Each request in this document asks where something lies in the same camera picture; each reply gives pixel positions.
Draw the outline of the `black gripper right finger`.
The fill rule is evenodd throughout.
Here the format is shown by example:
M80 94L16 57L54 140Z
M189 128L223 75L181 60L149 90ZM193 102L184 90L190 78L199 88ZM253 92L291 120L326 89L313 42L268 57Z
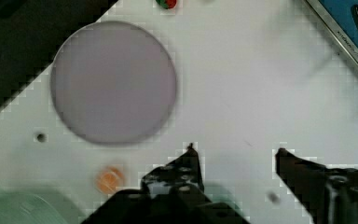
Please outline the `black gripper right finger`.
M328 168L280 148L275 170L314 224L358 224L358 169Z

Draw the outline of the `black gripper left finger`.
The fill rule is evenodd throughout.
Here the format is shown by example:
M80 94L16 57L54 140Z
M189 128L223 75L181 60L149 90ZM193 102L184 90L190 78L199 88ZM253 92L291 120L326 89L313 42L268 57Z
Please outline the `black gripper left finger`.
M227 203L206 196L199 154L192 145L143 176L140 184L115 193L82 224L249 224Z

